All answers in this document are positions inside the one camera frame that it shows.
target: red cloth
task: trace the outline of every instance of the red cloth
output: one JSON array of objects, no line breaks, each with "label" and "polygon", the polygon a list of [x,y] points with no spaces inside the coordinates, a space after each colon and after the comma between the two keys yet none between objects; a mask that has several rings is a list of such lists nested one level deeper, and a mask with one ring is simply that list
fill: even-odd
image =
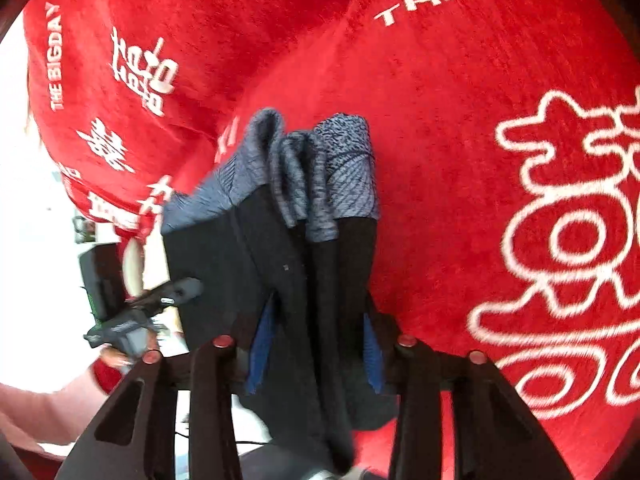
[{"label": "red cloth", "polygon": [[122,378],[122,374],[115,368],[108,367],[102,360],[98,359],[92,365],[95,381],[98,386],[109,395],[118,385]]},{"label": "red cloth", "polygon": [[[640,397],[640,67],[597,0],[32,0],[25,28],[72,199],[133,232],[261,107],[288,129],[362,115],[380,308],[486,351],[578,480],[607,461]],[[391,429],[358,436],[363,463],[386,468]]]},{"label": "red cloth", "polygon": [[53,460],[33,451],[27,451],[19,447],[14,447],[14,450],[35,480],[54,480],[58,474],[58,469],[62,465],[59,460]]}]

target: black cloth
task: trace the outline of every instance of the black cloth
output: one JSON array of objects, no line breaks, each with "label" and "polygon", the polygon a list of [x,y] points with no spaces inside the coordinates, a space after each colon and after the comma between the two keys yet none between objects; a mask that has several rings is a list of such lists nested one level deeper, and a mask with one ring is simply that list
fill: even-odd
[{"label": "black cloth", "polygon": [[286,134],[279,114],[263,110],[222,168],[167,205],[162,228],[172,279],[204,284],[180,308],[190,349],[228,333],[251,353],[274,299],[264,379],[241,402],[275,444],[340,474],[353,464],[351,431],[379,428],[397,411],[394,397],[374,393],[362,362],[373,174],[362,118],[337,114]]},{"label": "black cloth", "polygon": [[[278,446],[262,446],[240,457],[244,480],[310,480],[315,475],[326,480],[339,480],[315,462],[301,458]],[[358,480],[384,480],[370,471],[364,471]]]}]

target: white chinese character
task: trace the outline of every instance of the white chinese character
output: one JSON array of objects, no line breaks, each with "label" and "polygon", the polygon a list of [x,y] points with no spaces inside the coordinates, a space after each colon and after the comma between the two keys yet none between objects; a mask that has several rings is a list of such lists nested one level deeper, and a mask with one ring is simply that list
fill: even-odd
[{"label": "white chinese character", "polygon": [[238,117],[234,117],[232,123],[225,128],[225,131],[218,137],[218,149],[214,162],[217,164],[222,160],[222,155],[226,153],[226,149],[235,145],[236,135],[238,134]]},{"label": "white chinese character", "polygon": [[146,214],[148,211],[151,211],[154,215],[159,215],[162,212],[162,205],[156,203],[156,197],[150,196],[146,200],[137,200],[140,204],[139,215]]},{"label": "white chinese character", "polygon": [[[568,123],[548,112],[558,106],[584,121],[588,133],[574,134],[582,128],[564,131]],[[468,314],[467,328],[482,343],[521,347],[496,366],[507,370],[539,419],[580,408],[600,391],[604,377],[609,378],[605,398],[611,406],[640,400],[640,367],[632,371],[640,349],[635,272],[640,209],[634,204],[638,192],[629,191],[640,180],[634,159],[640,153],[640,132],[627,123],[638,115],[640,86],[635,103],[598,108],[582,108],[566,92],[549,90],[536,112],[501,121],[495,129],[500,147],[526,154],[520,183],[530,202],[514,213],[501,240],[506,268],[523,286],[512,299],[478,304]],[[553,134],[562,134],[562,143]],[[562,149],[572,141],[585,162],[606,156],[618,163],[581,167],[580,158],[569,160]],[[572,169],[565,172],[568,178],[549,180],[537,171],[556,164]],[[568,228],[575,238],[562,236]],[[622,338],[631,335],[636,341],[621,356],[605,352],[608,340],[617,338],[616,346],[624,348],[628,342]],[[554,395],[537,395],[527,385],[541,378],[564,386]]]},{"label": "white chinese character", "polygon": [[169,175],[165,175],[160,180],[158,180],[155,184],[149,184],[147,187],[151,188],[150,196],[158,196],[162,194],[162,199],[166,202],[171,198],[174,190],[169,187],[169,181],[171,177]]},{"label": "white chinese character", "polygon": [[68,176],[69,178],[74,178],[76,180],[82,180],[82,175],[80,175],[80,172],[78,170],[68,168],[64,164],[60,164],[59,162],[57,162],[56,164],[60,168],[60,173],[62,173],[63,175]]},{"label": "white chinese character", "polygon": [[69,198],[73,199],[74,192],[73,192],[73,189],[71,187],[71,180],[68,177],[64,176],[62,178],[62,184],[63,184],[63,186],[65,186],[66,194],[69,195]]},{"label": "white chinese character", "polygon": [[138,228],[138,215],[135,213],[120,209],[91,191],[87,198],[91,202],[89,214],[94,218],[102,218],[123,229],[135,230]]},{"label": "white chinese character", "polygon": [[[164,45],[164,39],[158,38],[156,48],[153,51],[142,49],[137,45],[127,48],[125,41],[118,39],[118,31],[113,27],[111,35],[113,40],[113,60],[111,68],[117,81],[122,81],[127,87],[139,95],[142,105],[155,115],[162,117],[162,97],[159,94],[170,94],[174,91],[172,82],[178,72],[178,64],[173,59],[160,60],[158,55]],[[130,72],[124,66],[118,67],[119,57],[122,56]],[[144,57],[146,66],[140,67],[140,59]]]},{"label": "white chinese character", "polygon": [[122,139],[116,133],[107,133],[104,123],[95,118],[92,123],[92,134],[89,136],[76,130],[81,139],[86,140],[92,152],[103,158],[114,170],[127,170],[129,173],[135,173],[132,167],[125,164],[124,152],[127,149],[122,145]]}]

